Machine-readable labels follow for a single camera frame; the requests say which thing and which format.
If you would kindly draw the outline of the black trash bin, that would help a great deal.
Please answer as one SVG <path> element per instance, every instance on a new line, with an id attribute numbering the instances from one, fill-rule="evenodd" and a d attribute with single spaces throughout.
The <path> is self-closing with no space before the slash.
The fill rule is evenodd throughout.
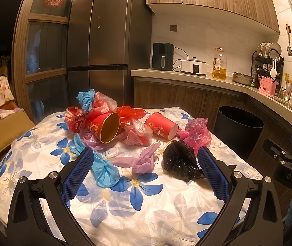
<path id="1" fill-rule="evenodd" d="M 218 108 L 213 134 L 246 161 L 264 126 L 263 120 L 247 110 L 221 106 Z"/>

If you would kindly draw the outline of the red orange plastic bag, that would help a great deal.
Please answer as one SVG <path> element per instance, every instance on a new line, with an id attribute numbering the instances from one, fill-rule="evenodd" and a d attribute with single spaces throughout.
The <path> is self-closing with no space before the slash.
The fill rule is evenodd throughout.
<path id="1" fill-rule="evenodd" d="M 134 122 L 146 115 L 144 109 L 132 108 L 130 106 L 119 107 L 116 112 L 119 114 L 120 118 L 118 134 L 121 134 L 125 130 L 134 128 Z"/>

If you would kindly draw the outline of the large red gold paper cup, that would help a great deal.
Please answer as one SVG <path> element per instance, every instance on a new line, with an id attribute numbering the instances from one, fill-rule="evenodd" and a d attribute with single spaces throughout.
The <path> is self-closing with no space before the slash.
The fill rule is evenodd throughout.
<path id="1" fill-rule="evenodd" d="M 120 117 L 116 112 L 105 113 L 95 118 L 87 117 L 85 126 L 103 144 L 110 143 L 117 135 Z"/>

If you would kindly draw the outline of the pink plastic bag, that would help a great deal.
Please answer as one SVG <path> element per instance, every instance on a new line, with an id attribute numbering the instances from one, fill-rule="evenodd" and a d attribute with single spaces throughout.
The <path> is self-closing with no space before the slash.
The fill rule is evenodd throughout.
<path id="1" fill-rule="evenodd" d="M 203 146 L 209 148 L 211 145 L 212 137 L 207 129 L 207 123 L 208 118 L 196 118 L 189 121 L 183 131 L 178 130 L 179 140 L 190 146 L 195 156 L 197 156 L 199 148 Z"/>

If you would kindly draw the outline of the lilac plastic bag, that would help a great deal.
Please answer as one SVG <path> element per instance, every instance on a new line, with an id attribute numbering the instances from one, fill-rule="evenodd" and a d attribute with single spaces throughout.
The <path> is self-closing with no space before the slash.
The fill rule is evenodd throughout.
<path id="1" fill-rule="evenodd" d="M 152 144 L 141 151 L 139 158 L 114 157 L 112 163 L 120 168 L 131 168 L 136 175 L 151 173 L 155 166 L 154 153 L 159 147 L 160 143 Z"/>

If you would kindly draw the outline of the black plastic bag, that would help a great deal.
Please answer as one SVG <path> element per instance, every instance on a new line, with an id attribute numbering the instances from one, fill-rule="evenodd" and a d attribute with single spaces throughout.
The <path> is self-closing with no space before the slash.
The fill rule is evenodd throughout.
<path id="1" fill-rule="evenodd" d="M 173 140 L 163 153 L 163 169 L 188 182 L 206 178 L 198 167 L 194 149 L 181 141 Z"/>

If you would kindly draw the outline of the blue knotted plastic bag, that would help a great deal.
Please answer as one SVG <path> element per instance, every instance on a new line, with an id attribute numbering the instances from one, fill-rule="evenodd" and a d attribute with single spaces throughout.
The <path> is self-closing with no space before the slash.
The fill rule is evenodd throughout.
<path id="1" fill-rule="evenodd" d="M 76 99 L 79 101 L 83 113 L 86 114 L 92 109 L 95 100 L 95 90 L 92 88 L 89 91 L 79 92 Z"/>

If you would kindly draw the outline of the wooden glass door cabinet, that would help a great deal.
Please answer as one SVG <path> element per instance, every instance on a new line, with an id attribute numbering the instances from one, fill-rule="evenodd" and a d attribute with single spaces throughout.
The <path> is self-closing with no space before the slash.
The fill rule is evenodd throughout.
<path id="1" fill-rule="evenodd" d="M 72 0 L 22 0 L 12 43 L 18 105 L 37 124 L 69 105 L 67 42 Z"/>

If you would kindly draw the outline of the small red paper cup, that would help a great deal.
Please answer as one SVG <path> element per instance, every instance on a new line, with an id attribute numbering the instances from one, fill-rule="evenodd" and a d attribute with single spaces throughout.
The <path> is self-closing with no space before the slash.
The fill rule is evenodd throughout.
<path id="1" fill-rule="evenodd" d="M 146 119 L 145 125 L 150 127 L 156 135 L 166 140 L 172 140 L 176 136 L 179 129 L 179 126 L 175 122 L 171 121 L 159 112 L 151 114 Z"/>

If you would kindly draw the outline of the light blue plastic bag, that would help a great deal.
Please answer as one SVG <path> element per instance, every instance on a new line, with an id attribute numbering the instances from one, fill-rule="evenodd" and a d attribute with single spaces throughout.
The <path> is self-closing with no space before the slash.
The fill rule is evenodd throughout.
<path id="1" fill-rule="evenodd" d="M 73 137 L 74 146 L 70 148 L 71 152 L 79 155 L 86 148 L 79 134 Z M 105 159 L 97 150 L 93 149 L 94 161 L 91 171 L 95 177 L 97 186 L 101 188 L 113 187 L 120 179 L 118 168 L 109 160 Z"/>

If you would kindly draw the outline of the hanging metal spatula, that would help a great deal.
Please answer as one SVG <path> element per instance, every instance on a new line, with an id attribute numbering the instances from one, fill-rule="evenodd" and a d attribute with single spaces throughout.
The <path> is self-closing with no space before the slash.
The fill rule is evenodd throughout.
<path id="1" fill-rule="evenodd" d="M 288 23 L 286 24 L 286 32 L 287 32 L 287 36 L 288 36 L 287 53 L 290 57 L 292 57 L 291 38 L 290 38 L 291 27 Z"/>

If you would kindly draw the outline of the red printed clear bag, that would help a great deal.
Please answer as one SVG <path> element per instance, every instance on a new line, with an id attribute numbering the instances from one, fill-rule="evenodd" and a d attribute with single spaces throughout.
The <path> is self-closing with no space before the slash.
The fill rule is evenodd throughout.
<path id="1" fill-rule="evenodd" d="M 95 92 L 95 100 L 92 109 L 86 114 L 83 113 L 80 107 L 68 107 L 64 113 L 65 123 L 73 133 L 79 133 L 82 124 L 85 123 L 87 117 L 95 118 L 105 113 L 116 112 L 118 108 L 117 102 L 104 95 L 101 92 Z"/>

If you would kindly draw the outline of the red white clear bag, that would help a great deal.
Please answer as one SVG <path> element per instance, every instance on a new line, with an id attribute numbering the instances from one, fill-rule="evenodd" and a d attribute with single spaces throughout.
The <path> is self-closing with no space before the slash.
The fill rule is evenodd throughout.
<path id="1" fill-rule="evenodd" d="M 128 122 L 118 139 L 128 146 L 150 146 L 153 138 L 153 130 L 137 119 Z"/>

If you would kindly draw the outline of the steel bowl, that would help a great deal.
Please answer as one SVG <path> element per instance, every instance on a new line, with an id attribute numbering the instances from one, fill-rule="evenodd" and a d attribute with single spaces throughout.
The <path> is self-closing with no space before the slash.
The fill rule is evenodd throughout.
<path id="1" fill-rule="evenodd" d="M 233 81 L 242 85 L 247 85 L 251 86 L 253 82 L 253 77 L 246 75 L 246 74 L 241 74 L 238 72 L 233 72 Z"/>

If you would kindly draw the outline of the pink utensil basket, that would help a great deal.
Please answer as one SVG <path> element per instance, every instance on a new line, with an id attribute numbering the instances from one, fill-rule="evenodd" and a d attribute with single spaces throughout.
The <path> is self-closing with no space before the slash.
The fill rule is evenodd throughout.
<path id="1" fill-rule="evenodd" d="M 259 84 L 258 92 L 262 95 L 274 97 L 277 82 L 270 77 L 262 77 Z"/>

